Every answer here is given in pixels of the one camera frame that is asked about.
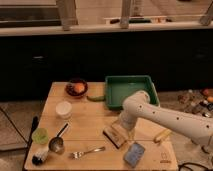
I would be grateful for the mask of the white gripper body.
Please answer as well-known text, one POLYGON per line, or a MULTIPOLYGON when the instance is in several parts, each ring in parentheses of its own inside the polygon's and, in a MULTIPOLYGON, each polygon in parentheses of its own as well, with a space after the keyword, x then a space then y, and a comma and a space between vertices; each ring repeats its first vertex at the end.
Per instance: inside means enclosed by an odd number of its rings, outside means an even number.
POLYGON ((118 122, 125 130, 132 131, 136 126, 137 118, 128 113, 121 113, 118 122))

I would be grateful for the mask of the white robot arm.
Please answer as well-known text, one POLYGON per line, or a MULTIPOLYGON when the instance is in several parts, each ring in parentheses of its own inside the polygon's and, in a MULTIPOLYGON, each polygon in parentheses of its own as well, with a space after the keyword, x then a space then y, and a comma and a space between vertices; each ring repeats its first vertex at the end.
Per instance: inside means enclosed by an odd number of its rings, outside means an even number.
POLYGON ((190 138, 200 146, 213 148, 213 119, 185 112, 166 109, 150 103, 150 96, 140 90, 128 96, 122 103, 123 110, 112 123, 120 135, 132 131, 139 118, 159 124, 190 138))

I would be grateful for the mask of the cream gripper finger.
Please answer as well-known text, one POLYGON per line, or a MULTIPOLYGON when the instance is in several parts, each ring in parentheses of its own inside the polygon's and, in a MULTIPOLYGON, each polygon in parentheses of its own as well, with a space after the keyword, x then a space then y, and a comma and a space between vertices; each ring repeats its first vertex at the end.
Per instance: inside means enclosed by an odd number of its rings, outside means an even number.
POLYGON ((131 130, 131 131, 128 132, 128 139, 130 141, 135 140, 135 129, 133 129, 133 130, 131 130))
POLYGON ((115 129, 115 130, 119 130, 120 124, 119 124, 118 122, 113 122, 113 123, 111 124, 111 127, 112 127, 113 129, 115 129))

